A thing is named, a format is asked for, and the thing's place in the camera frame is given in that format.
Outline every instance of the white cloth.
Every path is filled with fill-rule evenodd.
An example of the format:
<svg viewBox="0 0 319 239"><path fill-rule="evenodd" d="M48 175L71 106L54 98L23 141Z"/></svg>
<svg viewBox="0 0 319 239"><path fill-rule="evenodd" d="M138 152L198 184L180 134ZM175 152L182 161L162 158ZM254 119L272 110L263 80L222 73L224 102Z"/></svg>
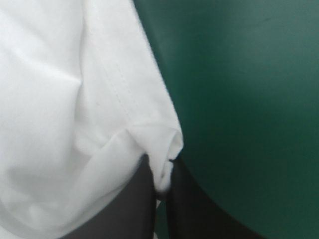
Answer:
<svg viewBox="0 0 319 239"><path fill-rule="evenodd" d="M56 239L182 148L131 0L0 0L0 238Z"/></svg>

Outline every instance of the white shirt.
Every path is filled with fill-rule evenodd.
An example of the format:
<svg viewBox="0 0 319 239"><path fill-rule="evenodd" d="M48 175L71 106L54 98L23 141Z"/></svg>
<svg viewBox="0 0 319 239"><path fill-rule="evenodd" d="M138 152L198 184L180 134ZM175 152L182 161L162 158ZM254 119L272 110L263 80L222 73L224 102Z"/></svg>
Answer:
<svg viewBox="0 0 319 239"><path fill-rule="evenodd" d="M182 134L131 0L0 0L0 238L56 239Z"/></svg>

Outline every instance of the white fabric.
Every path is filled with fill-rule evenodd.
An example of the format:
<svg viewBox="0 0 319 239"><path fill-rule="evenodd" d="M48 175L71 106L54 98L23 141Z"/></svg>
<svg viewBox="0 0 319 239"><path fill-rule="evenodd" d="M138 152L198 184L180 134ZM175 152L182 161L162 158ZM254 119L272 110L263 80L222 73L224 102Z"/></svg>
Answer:
<svg viewBox="0 0 319 239"><path fill-rule="evenodd" d="M0 0L0 238L56 239L182 134L130 0Z"/></svg>

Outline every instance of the green background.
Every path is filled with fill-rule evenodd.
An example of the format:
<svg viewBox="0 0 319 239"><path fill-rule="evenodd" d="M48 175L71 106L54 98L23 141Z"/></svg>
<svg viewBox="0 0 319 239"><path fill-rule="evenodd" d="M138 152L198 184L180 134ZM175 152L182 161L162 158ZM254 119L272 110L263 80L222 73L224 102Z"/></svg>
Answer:
<svg viewBox="0 0 319 239"><path fill-rule="evenodd" d="M318 239L319 1L135 3L199 184L267 238Z"/></svg>

